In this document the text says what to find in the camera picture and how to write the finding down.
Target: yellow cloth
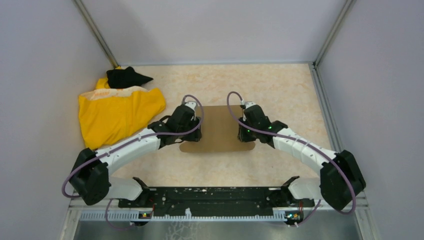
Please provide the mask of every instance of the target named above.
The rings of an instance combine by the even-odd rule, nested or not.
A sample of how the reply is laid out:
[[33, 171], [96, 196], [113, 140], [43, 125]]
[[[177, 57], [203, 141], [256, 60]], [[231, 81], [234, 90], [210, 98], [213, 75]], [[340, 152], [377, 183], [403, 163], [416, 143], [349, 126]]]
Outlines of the yellow cloth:
[[98, 80], [96, 90], [79, 95], [78, 103], [82, 138], [92, 150], [112, 145], [147, 127], [166, 106], [158, 88], [113, 89], [109, 88], [107, 78]]

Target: beige floor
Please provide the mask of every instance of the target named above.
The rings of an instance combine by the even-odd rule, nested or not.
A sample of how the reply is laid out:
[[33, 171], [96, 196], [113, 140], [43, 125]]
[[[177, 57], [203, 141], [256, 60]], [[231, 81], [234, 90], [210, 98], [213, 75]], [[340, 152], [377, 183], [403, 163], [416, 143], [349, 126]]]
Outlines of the beige floor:
[[[146, 89], [160, 88], [171, 114], [185, 94], [205, 106], [225, 105], [230, 91], [262, 107], [271, 121], [286, 123], [310, 141], [329, 148], [327, 132], [307, 64], [139, 66], [153, 77]], [[233, 104], [238, 98], [233, 96]], [[280, 186], [292, 176], [316, 174], [285, 152], [257, 143], [252, 151], [183, 153], [177, 144], [119, 169], [115, 177], [139, 177], [148, 186]]]

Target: brown cardboard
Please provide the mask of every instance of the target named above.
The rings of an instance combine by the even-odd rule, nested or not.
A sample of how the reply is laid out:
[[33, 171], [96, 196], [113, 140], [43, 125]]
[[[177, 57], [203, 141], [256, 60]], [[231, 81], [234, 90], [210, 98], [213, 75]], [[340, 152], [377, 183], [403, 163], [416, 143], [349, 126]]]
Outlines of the brown cardboard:
[[[240, 118], [242, 109], [239, 105], [230, 106]], [[237, 139], [239, 124], [231, 117], [226, 105], [204, 106], [204, 120], [201, 124], [202, 137], [199, 142], [183, 142], [179, 150], [183, 153], [220, 153], [242, 152], [255, 148], [254, 142], [240, 142]], [[201, 116], [199, 108], [196, 116]]]

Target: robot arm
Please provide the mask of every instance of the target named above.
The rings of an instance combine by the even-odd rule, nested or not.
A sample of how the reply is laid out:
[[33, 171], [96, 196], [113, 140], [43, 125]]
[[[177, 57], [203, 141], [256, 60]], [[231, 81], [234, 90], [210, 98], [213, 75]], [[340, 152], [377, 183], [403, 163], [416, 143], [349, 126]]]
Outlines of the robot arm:
[[[270, 122], [262, 108], [254, 102], [241, 105], [243, 117], [239, 118], [238, 139], [251, 142], [259, 139], [261, 143], [291, 154], [313, 169], [319, 177], [292, 177], [283, 186], [288, 187], [293, 199], [323, 199], [336, 210], [342, 210], [352, 201], [352, 193], [342, 177], [346, 176], [354, 195], [358, 195], [366, 183], [354, 156], [343, 150], [340, 153], [320, 147], [299, 136], [280, 121]], [[331, 164], [334, 162], [341, 169]]]
[[200, 127], [189, 134], [201, 121], [196, 117], [198, 104], [189, 101], [178, 106], [171, 116], [155, 121], [139, 133], [114, 145], [92, 151], [82, 150], [72, 171], [92, 161], [69, 180], [87, 205], [103, 199], [127, 199], [146, 201], [149, 188], [138, 178], [111, 177], [122, 166], [150, 152], [181, 141], [198, 142], [202, 137]]

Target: gray wall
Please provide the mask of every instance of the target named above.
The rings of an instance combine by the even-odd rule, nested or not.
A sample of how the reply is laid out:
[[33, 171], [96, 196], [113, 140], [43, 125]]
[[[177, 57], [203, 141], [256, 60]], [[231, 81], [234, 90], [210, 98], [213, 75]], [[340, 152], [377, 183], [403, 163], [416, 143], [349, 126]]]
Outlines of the gray wall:
[[111, 66], [71, 0], [0, 3], [0, 239], [58, 239], [78, 94]]
[[382, 239], [423, 239], [424, 1], [358, 0], [319, 67]]
[[121, 65], [313, 61], [345, 0], [84, 0]]

